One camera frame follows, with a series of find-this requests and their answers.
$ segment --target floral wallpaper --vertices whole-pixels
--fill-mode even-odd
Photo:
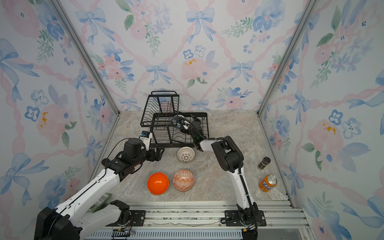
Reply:
[[[120,110],[159,89],[177,91],[181,110],[258,109],[306,3],[62,1]]]
[[[384,239],[383,11],[320,0],[263,115],[317,240]]]
[[[0,239],[32,239],[88,183],[115,114],[46,1],[0,2]]]

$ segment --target red and white patterned bowl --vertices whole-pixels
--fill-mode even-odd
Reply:
[[[195,177],[186,169],[178,171],[173,176],[173,186],[180,192],[188,191],[193,186],[194,182]]]

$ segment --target dish rack handle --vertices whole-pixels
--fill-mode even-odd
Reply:
[[[153,93],[175,93],[175,94],[177,94],[177,92],[175,92],[175,91],[152,91],[151,95],[155,95]]]

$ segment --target black and white robotic arm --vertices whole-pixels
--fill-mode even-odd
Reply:
[[[212,151],[221,168],[228,172],[235,189],[238,220],[243,224],[243,231],[257,231],[257,226],[265,223],[263,212],[248,191],[243,170],[243,154],[229,136],[206,138],[202,134],[201,122],[192,116],[190,122],[183,117],[176,117],[181,125],[180,131],[191,135],[196,149]],[[79,192],[55,209],[46,207],[37,217],[34,240],[82,240],[111,223],[125,226],[130,221],[129,206],[115,200],[105,208],[84,216],[85,212],[104,193],[121,182],[127,175],[137,172],[144,161],[159,161],[164,148],[150,148],[152,133],[143,131],[139,138],[129,138],[124,150],[113,160],[103,159],[105,168]]]

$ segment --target black wire dish rack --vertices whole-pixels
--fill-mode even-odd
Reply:
[[[190,122],[191,115],[201,121],[203,135],[209,137],[207,113],[179,112],[180,96],[175,91],[152,91],[145,104],[140,125],[149,127],[154,143],[150,147],[194,147],[190,135],[182,133],[176,116],[182,116]]]

